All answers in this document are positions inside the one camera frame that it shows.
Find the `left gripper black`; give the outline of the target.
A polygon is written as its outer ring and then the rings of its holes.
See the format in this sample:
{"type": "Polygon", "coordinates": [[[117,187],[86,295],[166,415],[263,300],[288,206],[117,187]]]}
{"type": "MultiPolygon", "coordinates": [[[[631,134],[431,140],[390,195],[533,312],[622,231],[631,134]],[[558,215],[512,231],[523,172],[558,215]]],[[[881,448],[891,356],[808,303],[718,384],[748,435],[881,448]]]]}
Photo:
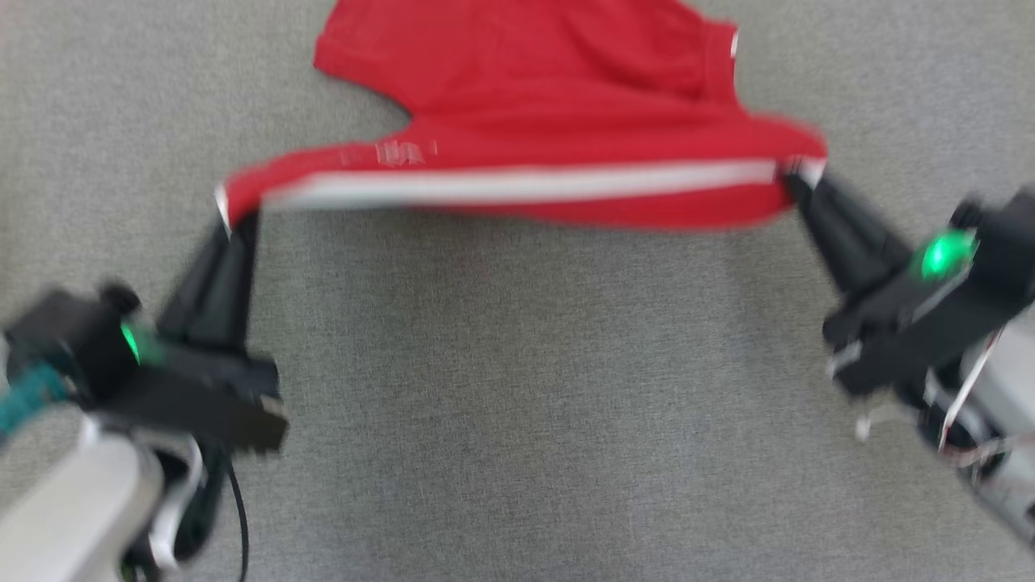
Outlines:
{"type": "Polygon", "coordinates": [[[232,450],[280,450],[289,421],[277,366],[175,343],[247,351],[259,217],[249,213],[232,232],[213,229],[197,248],[159,314],[159,336],[134,320],[141,303],[125,286],[94,297],[49,290],[5,324],[12,386],[37,373],[85,412],[232,450]],[[193,324],[207,321],[212,280],[213,336],[203,339],[193,324]]]}

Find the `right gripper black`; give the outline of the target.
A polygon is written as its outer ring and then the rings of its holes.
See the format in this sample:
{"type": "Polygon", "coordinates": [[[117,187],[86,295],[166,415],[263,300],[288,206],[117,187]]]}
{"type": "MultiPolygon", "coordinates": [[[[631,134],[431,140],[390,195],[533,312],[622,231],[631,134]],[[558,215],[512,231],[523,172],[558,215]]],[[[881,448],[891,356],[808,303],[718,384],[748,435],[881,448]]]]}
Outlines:
{"type": "Polygon", "coordinates": [[[839,293],[857,295],[880,284],[829,321],[839,347],[830,372],[850,395],[915,380],[957,360],[1033,302],[1030,190],[999,207],[965,200],[911,258],[913,248],[890,222],[838,180],[786,179],[783,185],[839,293]],[[883,281],[891,268],[901,269],[883,281]]]}

